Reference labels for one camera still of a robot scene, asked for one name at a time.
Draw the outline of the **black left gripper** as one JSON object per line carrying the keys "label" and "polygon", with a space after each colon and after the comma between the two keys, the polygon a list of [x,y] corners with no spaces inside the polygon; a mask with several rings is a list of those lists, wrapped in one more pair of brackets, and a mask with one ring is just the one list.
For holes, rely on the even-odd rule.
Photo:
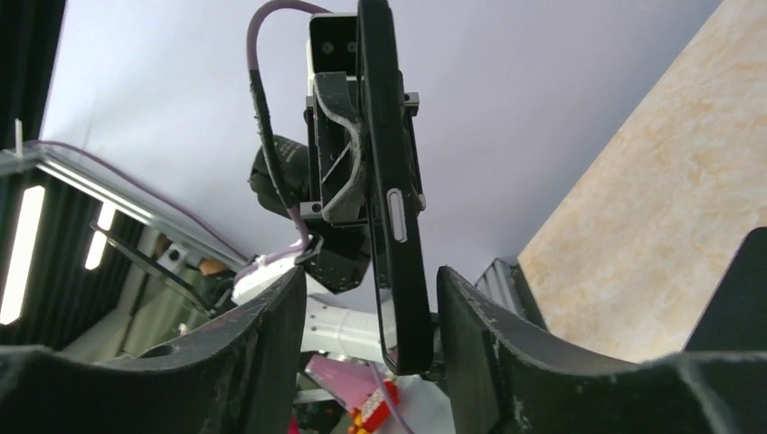
{"label": "black left gripper", "polygon": [[[403,218],[418,217],[426,208],[422,190],[412,118],[417,115],[419,96],[407,93],[400,71],[395,74],[402,114],[403,170],[409,189],[402,198],[411,204]],[[369,209],[376,203],[373,126],[365,120],[365,86],[356,77],[342,71],[314,75],[308,112],[313,128],[310,144],[316,154],[312,169],[317,172],[317,215],[323,219],[308,220],[311,235],[321,238],[320,252],[305,262],[305,271],[334,294],[358,288],[371,261],[370,240],[363,227],[336,228],[331,225],[361,225]],[[300,200],[309,199],[309,149],[287,137],[274,137],[279,164],[291,192]],[[251,167],[250,186],[261,207],[287,218],[262,151],[258,151]]]}

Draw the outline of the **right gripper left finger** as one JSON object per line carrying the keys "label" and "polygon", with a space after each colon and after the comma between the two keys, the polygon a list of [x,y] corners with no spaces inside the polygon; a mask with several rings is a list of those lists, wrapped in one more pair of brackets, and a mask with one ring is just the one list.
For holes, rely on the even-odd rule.
{"label": "right gripper left finger", "polygon": [[4,433],[285,433],[307,304],[294,268],[254,299],[137,358],[1,351]]}

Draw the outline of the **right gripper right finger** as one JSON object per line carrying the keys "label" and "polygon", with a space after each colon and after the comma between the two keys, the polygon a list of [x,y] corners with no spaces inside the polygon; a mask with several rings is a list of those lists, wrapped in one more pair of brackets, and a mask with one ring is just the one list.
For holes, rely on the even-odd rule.
{"label": "right gripper right finger", "polygon": [[763,433],[763,352],[630,363],[564,341],[495,304],[456,270],[437,275],[458,433]]}

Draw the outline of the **black phone case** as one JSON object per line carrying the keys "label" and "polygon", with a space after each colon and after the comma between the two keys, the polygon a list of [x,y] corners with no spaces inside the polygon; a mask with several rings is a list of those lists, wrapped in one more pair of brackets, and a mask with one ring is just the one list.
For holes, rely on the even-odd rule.
{"label": "black phone case", "polygon": [[405,92],[393,14],[385,1],[361,1],[358,99],[371,150],[367,200],[383,360],[398,375],[426,372],[433,357],[431,317],[422,265],[406,131]]}

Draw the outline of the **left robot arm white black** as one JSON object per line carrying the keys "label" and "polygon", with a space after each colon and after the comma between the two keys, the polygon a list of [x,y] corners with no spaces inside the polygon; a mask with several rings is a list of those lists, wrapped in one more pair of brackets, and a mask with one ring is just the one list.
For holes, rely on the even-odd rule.
{"label": "left robot arm white black", "polygon": [[418,224],[425,198],[412,134],[417,98],[400,72],[321,72],[310,86],[308,143],[275,137],[251,177],[260,204],[295,221],[299,238],[243,269],[233,301],[246,303],[300,268],[303,350],[423,373],[434,327]]}

